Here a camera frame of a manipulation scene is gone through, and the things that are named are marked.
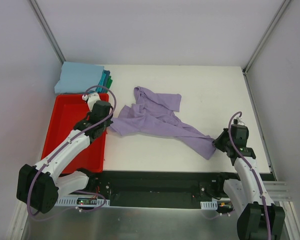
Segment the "purple t shirt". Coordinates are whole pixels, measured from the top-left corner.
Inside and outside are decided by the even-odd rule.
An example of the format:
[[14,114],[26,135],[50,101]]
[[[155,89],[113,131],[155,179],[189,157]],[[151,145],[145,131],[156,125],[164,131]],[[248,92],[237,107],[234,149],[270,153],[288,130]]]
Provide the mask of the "purple t shirt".
[[214,139],[195,127],[182,122],[175,112],[180,111],[180,94],[154,93],[137,86],[133,90],[135,103],[125,105],[110,125],[112,131],[123,136],[136,133],[175,138],[209,160],[215,153]]

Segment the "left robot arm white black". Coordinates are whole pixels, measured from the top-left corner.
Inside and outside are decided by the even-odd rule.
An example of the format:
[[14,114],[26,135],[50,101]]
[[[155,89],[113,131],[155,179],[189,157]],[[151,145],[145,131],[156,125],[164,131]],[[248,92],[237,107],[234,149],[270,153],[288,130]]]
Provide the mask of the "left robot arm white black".
[[109,102],[97,100],[85,118],[75,124],[66,139],[48,156],[33,166],[25,164],[19,170],[16,197],[26,204],[29,215],[32,209],[48,213],[60,198],[70,193],[82,191],[89,195],[95,191],[95,174],[85,168],[60,175],[112,124],[112,111]]

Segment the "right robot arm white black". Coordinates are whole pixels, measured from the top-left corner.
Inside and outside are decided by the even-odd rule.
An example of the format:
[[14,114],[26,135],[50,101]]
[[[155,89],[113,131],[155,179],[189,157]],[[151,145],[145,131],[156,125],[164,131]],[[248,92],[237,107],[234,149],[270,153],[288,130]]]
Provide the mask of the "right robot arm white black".
[[262,181],[254,150],[247,147],[249,130],[230,124],[212,144],[229,157],[238,179],[215,184],[220,197],[229,197],[238,215],[236,229],[241,240],[279,240],[285,223],[285,211],[275,205]]

